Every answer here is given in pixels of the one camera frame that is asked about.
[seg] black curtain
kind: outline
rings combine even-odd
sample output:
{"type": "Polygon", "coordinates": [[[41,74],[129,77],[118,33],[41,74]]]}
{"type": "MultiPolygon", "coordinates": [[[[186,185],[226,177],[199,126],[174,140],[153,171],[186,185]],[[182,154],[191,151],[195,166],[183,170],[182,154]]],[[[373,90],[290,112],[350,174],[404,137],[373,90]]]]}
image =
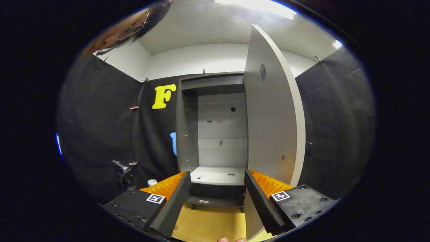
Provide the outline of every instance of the black curtain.
{"type": "Polygon", "coordinates": [[[345,197],[361,178],[376,132],[369,79],[344,47],[295,79],[306,124],[299,184],[333,199],[345,197]]]}
{"type": "Polygon", "coordinates": [[[140,82],[91,55],[70,69],[60,92],[57,132],[64,161],[90,198],[121,194],[112,164],[133,162],[132,126],[140,82]]]}

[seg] white cabinet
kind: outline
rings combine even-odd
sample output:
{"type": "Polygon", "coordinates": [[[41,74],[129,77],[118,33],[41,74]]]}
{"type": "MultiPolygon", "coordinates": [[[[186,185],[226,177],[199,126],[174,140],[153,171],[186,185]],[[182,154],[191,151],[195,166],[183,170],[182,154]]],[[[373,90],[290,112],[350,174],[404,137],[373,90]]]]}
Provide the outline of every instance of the white cabinet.
{"type": "Polygon", "coordinates": [[[244,204],[245,169],[296,186],[303,165],[303,106],[285,57],[253,25],[245,71],[181,79],[176,111],[179,171],[191,172],[189,202],[243,206],[251,239],[262,224],[252,200],[244,204]]]}

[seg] white bottle cap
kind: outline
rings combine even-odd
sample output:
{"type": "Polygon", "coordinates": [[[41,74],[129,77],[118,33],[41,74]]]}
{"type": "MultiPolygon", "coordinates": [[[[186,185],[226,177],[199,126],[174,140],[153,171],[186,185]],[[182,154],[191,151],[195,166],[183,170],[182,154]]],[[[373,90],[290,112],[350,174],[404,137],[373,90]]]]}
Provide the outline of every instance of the white bottle cap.
{"type": "Polygon", "coordinates": [[[157,180],[156,179],[151,179],[151,180],[148,181],[148,186],[153,186],[155,184],[157,184],[157,180]]]}

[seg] ceiling light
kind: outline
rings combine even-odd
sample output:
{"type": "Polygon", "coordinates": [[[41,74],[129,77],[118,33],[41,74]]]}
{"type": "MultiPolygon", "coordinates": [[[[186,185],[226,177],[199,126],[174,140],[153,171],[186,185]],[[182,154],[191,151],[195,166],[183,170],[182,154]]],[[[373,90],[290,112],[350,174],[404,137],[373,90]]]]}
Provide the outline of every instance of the ceiling light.
{"type": "Polygon", "coordinates": [[[336,47],[336,49],[339,49],[339,48],[342,46],[342,43],[341,43],[341,42],[339,42],[338,40],[336,40],[336,41],[333,43],[333,46],[334,46],[334,47],[336,47]]]}
{"type": "Polygon", "coordinates": [[[270,0],[215,0],[216,3],[242,5],[252,9],[263,10],[293,20],[293,10],[270,0]]]}

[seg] finger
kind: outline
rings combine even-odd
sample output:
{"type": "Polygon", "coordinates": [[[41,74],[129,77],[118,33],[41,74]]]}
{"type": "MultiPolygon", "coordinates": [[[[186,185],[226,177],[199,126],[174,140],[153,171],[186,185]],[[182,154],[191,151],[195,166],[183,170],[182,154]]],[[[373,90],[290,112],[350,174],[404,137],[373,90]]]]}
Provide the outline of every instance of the finger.
{"type": "Polygon", "coordinates": [[[235,242],[246,242],[246,238],[238,239],[238,240],[236,240],[235,242]]]}
{"type": "Polygon", "coordinates": [[[216,242],[230,242],[226,237],[218,239],[216,242]]]}

